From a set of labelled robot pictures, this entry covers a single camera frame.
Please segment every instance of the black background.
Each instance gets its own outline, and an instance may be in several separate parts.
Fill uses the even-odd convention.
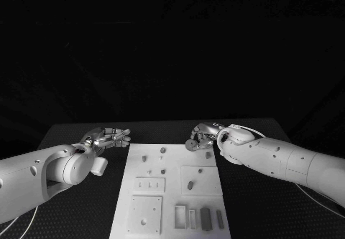
[[[2,158],[57,123],[273,117],[343,152],[343,1],[14,1],[2,8]]]

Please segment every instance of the robotic arm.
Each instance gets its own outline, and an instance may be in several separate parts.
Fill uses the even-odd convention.
[[[0,161],[0,224],[80,184],[89,173],[102,176],[109,164],[99,157],[110,147],[126,147],[131,130],[96,128],[73,145],[27,153]]]
[[[345,207],[345,159],[314,152],[297,145],[258,138],[245,127],[201,123],[185,142],[187,149],[210,148],[217,141],[221,156],[271,177],[298,183]]]

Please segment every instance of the cable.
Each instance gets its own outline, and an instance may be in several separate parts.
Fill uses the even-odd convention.
[[[32,220],[31,220],[31,224],[32,224],[34,218],[35,218],[35,216],[37,216],[37,211],[38,211],[38,207],[37,207],[37,210],[35,210],[35,213],[34,213],[34,217],[32,217]],[[6,230],[9,229],[9,227],[12,226],[12,224],[15,223],[15,221],[18,220],[18,218],[14,220],[14,222],[12,222],[11,225],[6,227],[6,229],[2,231],[0,236],[5,234]],[[24,235],[22,235],[22,237],[21,237],[19,239],[24,238],[24,236],[25,236],[25,234],[27,234],[27,232],[28,232],[28,230],[29,230],[29,228],[31,228],[31,224],[29,224],[29,226],[28,226],[28,228],[27,228],[27,230],[25,230],[25,232],[24,232]]]
[[[259,131],[256,131],[256,130],[253,130],[252,128],[247,128],[247,127],[245,127],[245,126],[240,126],[240,125],[236,125],[236,124],[233,124],[234,126],[239,126],[239,127],[242,127],[242,128],[246,128],[247,130],[250,130],[250,131],[253,131],[253,132],[256,132],[260,136],[263,136],[265,138],[266,138],[266,136],[259,132]],[[330,207],[327,207],[323,203],[320,203],[318,201],[317,201],[317,199],[308,194],[308,192],[302,189],[302,187],[301,187],[301,185],[298,184],[298,183],[295,183],[297,184],[297,186],[299,187],[299,189],[302,190],[302,192],[312,198],[312,200],[324,207],[324,208],[327,208],[333,213],[336,213],[340,217],[343,217],[343,218],[345,218],[345,216],[344,215],[341,215],[337,211],[334,211]],[[330,199],[333,202],[336,202],[337,203],[337,201],[334,201],[331,198],[328,198],[325,195],[323,195],[327,199]]]
[[[336,213],[340,217],[345,218],[344,215],[341,215],[337,211],[334,211],[331,208],[328,208],[324,204],[321,204],[314,197],[308,194],[308,192],[302,189],[301,185],[297,183],[297,186],[301,188],[301,190],[304,191],[304,193],[312,198],[312,200],[323,206],[325,207],[333,213]]]

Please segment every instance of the table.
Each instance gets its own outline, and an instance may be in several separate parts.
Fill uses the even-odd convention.
[[[184,144],[194,127],[206,121],[250,127],[268,137],[289,141],[272,118],[197,119],[57,124],[50,129],[38,149],[79,143],[86,132],[97,127],[131,128],[133,143]],[[216,150],[223,185],[223,197],[233,239],[320,239],[345,238],[345,219],[323,208],[297,185],[275,179],[243,165],[232,164]],[[25,239],[109,239],[122,187],[129,148],[110,148],[102,154],[109,159],[103,176],[89,174],[84,182],[60,193],[38,207]],[[308,191],[334,210],[321,195]],[[19,239],[34,211],[22,215],[4,235]],[[0,225],[0,231],[11,222]]]

